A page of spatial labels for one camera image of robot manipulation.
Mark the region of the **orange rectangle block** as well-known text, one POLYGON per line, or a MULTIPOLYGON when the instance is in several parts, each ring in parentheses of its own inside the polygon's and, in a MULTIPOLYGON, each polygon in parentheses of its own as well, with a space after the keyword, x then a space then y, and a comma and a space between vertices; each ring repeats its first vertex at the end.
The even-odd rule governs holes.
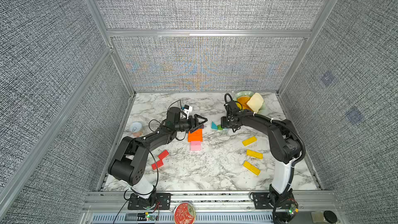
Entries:
POLYGON ((197 130, 193 133, 188 133, 188 139, 199 139, 201 140, 203 138, 202 130, 197 130))

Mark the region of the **pink rectangle block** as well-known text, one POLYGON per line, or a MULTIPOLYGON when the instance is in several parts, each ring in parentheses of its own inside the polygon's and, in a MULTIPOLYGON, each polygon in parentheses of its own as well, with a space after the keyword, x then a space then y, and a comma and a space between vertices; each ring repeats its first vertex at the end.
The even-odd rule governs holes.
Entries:
POLYGON ((201 149, 202 149, 201 146, 191 146, 190 147, 191 151, 200 151, 201 149))
POLYGON ((191 147, 201 147, 201 141, 192 141, 190 142, 191 147))

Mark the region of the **yellow rectangle block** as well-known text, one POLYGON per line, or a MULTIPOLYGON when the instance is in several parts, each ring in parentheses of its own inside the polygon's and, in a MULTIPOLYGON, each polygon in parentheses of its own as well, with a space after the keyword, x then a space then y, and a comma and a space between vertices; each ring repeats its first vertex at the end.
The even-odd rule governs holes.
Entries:
POLYGON ((257 167, 255 167, 254 165, 252 165, 251 163, 249 163, 248 161, 245 161, 243 163, 243 166, 249 170, 250 172, 252 172, 254 175, 259 176, 260 175, 260 169, 258 169, 257 167))
POLYGON ((253 151, 253 150, 250 150, 250 149, 247 150, 246 154, 248 156, 256 158, 256 159, 260 159, 260 160, 263 159, 263 154, 262 153, 259 153, 259 152, 256 152, 256 151, 253 151))
POLYGON ((253 137, 251 137, 251 138, 248 138, 248 139, 242 141, 242 144, 243 144, 244 146, 249 146, 249 145, 255 143, 256 141, 257 141, 257 138, 256 138, 255 136, 253 136, 253 137))

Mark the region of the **orange rectangle block diagonal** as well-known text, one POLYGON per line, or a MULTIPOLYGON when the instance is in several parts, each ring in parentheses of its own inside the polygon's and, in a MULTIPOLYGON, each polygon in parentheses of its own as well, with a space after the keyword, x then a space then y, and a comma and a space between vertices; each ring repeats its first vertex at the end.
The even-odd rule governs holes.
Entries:
POLYGON ((197 136, 189 136, 188 137, 188 142, 203 142, 203 138, 202 137, 197 137, 197 136))

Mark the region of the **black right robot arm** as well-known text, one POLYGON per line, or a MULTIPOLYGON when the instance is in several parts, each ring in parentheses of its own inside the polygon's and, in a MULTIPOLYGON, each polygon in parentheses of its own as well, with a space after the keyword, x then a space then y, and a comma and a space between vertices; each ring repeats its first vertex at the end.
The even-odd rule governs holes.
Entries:
POLYGON ((224 101, 226 116, 221 118, 222 128, 236 132, 241 127, 250 127, 267 135, 271 154, 276 160, 268 198, 271 206, 279 207, 284 200, 290 198, 295 166, 306 155, 304 142, 291 121, 275 120, 240 109, 228 93, 224 95, 224 101))

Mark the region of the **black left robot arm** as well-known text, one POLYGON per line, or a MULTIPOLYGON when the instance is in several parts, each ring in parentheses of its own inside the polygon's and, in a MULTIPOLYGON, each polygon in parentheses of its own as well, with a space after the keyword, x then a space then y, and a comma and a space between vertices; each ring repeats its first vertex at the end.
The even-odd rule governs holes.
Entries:
POLYGON ((200 129, 207 118, 198 114, 187 115, 181 108, 170 107, 166 119, 150 134, 122 139, 108 166, 108 174, 117 180, 127 182, 134 194, 148 199, 156 192, 156 185, 144 176, 147 160, 153 150, 176 139, 178 132, 193 133, 200 129))

